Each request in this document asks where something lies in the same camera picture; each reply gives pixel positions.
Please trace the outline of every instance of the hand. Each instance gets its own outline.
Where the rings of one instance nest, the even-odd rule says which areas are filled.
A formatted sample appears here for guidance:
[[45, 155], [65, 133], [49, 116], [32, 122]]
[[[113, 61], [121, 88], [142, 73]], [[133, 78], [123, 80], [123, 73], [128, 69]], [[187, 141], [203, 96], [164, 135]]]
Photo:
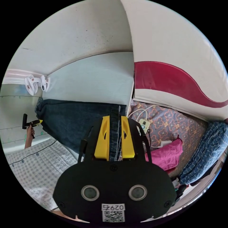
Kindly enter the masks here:
[[27, 128], [27, 137], [26, 137], [26, 141], [28, 142], [32, 142], [33, 140], [33, 135], [35, 134], [35, 131], [34, 129], [32, 128], [32, 126], [30, 125], [28, 128]]

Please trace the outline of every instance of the blue pants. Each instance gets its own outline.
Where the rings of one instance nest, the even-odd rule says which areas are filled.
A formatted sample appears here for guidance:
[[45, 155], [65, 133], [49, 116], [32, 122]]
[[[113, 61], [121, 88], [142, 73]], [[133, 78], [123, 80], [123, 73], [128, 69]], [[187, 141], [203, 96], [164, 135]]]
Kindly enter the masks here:
[[37, 118], [53, 138], [79, 153], [81, 139], [93, 123], [103, 116], [110, 116], [109, 160], [117, 161], [121, 154], [121, 120], [126, 115], [126, 105], [43, 100], [35, 107]]

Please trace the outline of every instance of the fisheye view circle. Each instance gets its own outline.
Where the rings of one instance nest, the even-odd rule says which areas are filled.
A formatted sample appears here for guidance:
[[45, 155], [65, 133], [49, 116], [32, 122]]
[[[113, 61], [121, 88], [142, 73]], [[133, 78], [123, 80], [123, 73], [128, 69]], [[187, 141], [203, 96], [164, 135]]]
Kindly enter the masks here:
[[40, 23], [0, 89], [0, 140], [43, 210], [108, 227], [200, 200], [228, 153], [228, 74], [207, 37], [148, 0], [84, 0]]

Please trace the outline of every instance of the white checkered blanket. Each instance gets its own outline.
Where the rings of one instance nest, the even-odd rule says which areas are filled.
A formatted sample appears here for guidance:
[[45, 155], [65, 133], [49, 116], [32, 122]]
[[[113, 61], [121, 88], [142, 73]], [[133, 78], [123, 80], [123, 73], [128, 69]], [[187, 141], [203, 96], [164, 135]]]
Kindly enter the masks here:
[[72, 154], [53, 139], [6, 155], [6, 159], [24, 190], [49, 211], [57, 207], [52, 195], [58, 178], [77, 163]]

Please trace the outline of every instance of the patterned bedsheet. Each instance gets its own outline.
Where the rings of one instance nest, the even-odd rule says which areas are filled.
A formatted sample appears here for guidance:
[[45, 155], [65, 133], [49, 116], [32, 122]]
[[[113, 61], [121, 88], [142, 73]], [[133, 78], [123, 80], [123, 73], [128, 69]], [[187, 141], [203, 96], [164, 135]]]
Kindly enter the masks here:
[[[129, 114], [137, 109], [147, 109], [147, 119], [150, 120], [151, 146], [160, 146], [161, 141], [174, 140], [179, 137], [183, 141], [183, 153], [180, 156], [179, 164], [169, 175], [175, 177], [179, 175], [195, 152], [201, 137], [205, 133], [208, 123], [190, 115], [182, 114], [173, 109], [160, 106], [152, 106], [138, 101], [131, 101]], [[136, 111], [129, 118], [138, 121], [146, 118], [146, 112]]]

